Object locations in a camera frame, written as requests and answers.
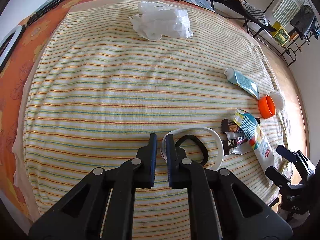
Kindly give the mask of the brown snickers wrapper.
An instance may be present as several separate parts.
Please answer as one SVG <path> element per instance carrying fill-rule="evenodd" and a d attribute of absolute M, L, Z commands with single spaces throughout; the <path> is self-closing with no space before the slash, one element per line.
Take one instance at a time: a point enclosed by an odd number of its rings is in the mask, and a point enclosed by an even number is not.
<path fill-rule="evenodd" d="M 243 130 L 232 120 L 223 119 L 221 121 L 221 132 L 227 137 L 222 142 L 224 155 L 236 154 L 244 155 L 251 152 L 252 148 Z"/>

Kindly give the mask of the small white bag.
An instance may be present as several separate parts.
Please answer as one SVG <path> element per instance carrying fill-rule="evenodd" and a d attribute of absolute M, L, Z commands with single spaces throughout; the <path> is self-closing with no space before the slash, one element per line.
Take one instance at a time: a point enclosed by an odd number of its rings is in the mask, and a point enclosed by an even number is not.
<path fill-rule="evenodd" d="M 269 96 L 272 98 L 276 111 L 281 112 L 285 107 L 285 100 L 279 91 L 271 92 Z"/>

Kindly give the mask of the colourful long paper wrapper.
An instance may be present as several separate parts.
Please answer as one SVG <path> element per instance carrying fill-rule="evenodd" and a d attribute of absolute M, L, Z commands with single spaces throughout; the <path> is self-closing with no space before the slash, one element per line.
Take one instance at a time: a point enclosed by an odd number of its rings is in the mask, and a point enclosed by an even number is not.
<path fill-rule="evenodd" d="M 275 164 L 274 153 L 256 118 L 247 111 L 237 109 L 233 122 L 244 132 L 263 172 L 266 173 L 266 170 Z"/>

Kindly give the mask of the light blue tube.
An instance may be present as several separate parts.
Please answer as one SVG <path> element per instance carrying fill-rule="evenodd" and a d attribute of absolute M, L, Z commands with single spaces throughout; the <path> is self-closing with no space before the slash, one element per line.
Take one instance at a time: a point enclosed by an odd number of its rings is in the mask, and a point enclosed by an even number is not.
<path fill-rule="evenodd" d="M 236 86 L 239 86 L 241 89 L 246 91 L 248 94 L 250 94 L 251 96 L 253 96 L 257 100 L 259 100 L 258 85 L 254 81 L 252 81 L 251 79 L 242 75 L 239 71 L 237 71 L 233 68 L 227 68 L 224 71 L 224 74 L 230 83 L 232 83 Z"/>

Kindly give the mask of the orange plastic cap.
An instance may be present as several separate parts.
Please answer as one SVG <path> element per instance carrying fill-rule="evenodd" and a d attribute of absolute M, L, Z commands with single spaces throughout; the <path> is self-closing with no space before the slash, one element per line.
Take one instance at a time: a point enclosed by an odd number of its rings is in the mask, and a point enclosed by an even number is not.
<path fill-rule="evenodd" d="M 274 101 L 269 95 L 266 95 L 258 100 L 258 108 L 261 116 L 264 119 L 271 118 L 276 114 Z"/>

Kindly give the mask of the yellow crate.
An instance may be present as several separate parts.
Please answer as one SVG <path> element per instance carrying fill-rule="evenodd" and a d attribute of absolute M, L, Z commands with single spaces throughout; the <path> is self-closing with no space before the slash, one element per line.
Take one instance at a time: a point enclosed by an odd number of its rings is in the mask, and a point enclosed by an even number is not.
<path fill-rule="evenodd" d="M 276 31 L 272 31 L 270 32 L 270 34 L 280 46 L 284 46 L 290 40 L 289 34 L 278 21 L 275 22 L 274 25 L 272 25 L 272 27 Z"/>

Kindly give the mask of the dark hanging jacket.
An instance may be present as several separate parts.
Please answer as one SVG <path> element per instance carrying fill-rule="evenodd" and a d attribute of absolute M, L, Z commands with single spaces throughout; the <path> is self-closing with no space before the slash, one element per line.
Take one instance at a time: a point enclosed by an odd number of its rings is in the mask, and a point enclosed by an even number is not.
<path fill-rule="evenodd" d="M 290 24 L 296 29 L 300 37 L 304 38 L 308 34 L 314 19 L 315 14 L 312 7 L 309 5 L 302 5 L 300 10 L 290 21 Z"/>

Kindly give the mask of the black clothes rack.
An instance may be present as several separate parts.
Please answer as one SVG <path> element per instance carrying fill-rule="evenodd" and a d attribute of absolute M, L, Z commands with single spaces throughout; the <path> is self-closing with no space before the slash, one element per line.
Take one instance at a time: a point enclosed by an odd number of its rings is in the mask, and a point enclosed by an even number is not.
<path fill-rule="evenodd" d="M 310 40 L 319 40 L 319 0 L 271 0 L 264 10 L 276 31 L 258 39 L 274 50 L 290 67 Z"/>

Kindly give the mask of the striped yellow towel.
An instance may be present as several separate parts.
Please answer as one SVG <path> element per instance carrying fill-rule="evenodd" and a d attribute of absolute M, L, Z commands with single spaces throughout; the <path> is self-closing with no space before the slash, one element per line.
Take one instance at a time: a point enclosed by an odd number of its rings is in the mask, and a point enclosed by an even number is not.
<path fill-rule="evenodd" d="M 116 168 L 151 133 L 205 126 L 217 132 L 258 102 L 224 74 L 233 68 L 260 95 L 278 88 L 259 44 L 220 16 L 187 10 L 193 36 L 148 41 L 124 0 L 69 12 L 46 45 L 25 113 L 24 159 L 40 214 L 93 168 Z"/>

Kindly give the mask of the orange floral bedsheet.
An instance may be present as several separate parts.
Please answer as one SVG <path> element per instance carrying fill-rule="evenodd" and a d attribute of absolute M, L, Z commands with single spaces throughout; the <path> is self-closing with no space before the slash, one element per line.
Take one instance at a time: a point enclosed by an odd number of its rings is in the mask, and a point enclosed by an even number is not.
<path fill-rule="evenodd" d="M 35 221 L 40 217 L 23 162 L 23 118 L 36 69 L 50 36 L 72 6 L 93 2 L 95 7 L 119 0 L 67 0 L 35 22 L 22 36 L 1 72 L 1 192 L 20 212 Z"/>

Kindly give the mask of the green striped hanging cloth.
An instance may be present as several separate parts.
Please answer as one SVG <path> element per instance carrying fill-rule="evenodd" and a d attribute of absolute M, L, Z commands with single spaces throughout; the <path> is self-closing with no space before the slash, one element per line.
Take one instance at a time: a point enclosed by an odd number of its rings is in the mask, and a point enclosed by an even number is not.
<path fill-rule="evenodd" d="M 306 0 L 279 0 L 272 9 L 272 16 L 285 27 L 300 10 Z"/>

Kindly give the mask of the black folding chair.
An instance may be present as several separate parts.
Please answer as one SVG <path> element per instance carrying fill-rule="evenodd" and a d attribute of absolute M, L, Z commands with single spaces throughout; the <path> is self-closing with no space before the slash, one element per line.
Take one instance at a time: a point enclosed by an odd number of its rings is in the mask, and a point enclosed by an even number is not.
<path fill-rule="evenodd" d="M 244 20 L 244 26 L 246 27 L 247 33 L 249 33 L 248 22 L 253 22 L 259 25 L 260 29 L 253 35 L 256 37 L 262 30 L 269 33 L 277 31 L 269 21 L 266 19 L 265 14 L 258 8 L 250 5 L 246 0 L 206 0 L 210 1 L 210 5 L 214 8 L 214 2 L 221 3 L 232 11 L 238 13 L 242 18 L 232 17 L 233 20 Z"/>

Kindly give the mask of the large crumpled white plastic bag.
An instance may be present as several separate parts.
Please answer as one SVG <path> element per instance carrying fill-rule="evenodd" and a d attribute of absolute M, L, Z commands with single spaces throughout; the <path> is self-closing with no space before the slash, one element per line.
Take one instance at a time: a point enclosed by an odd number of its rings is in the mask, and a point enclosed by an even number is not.
<path fill-rule="evenodd" d="M 176 9 L 160 2 L 142 1 L 139 13 L 130 17 L 134 31 L 149 41 L 163 36 L 188 39 L 193 36 L 187 10 Z"/>

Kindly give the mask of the black tripod stand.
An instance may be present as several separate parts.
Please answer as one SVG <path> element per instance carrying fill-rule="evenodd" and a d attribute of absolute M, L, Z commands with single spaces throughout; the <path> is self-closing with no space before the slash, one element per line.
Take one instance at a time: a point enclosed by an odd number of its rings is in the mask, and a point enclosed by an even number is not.
<path fill-rule="evenodd" d="M 25 28 L 36 22 L 41 16 L 46 14 L 51 9 L 57 7 L 61 2 L 65 0 L 50 0 L 46 4 L 42 5 L 37 11 L 35 11 L 23 25 Z"/>

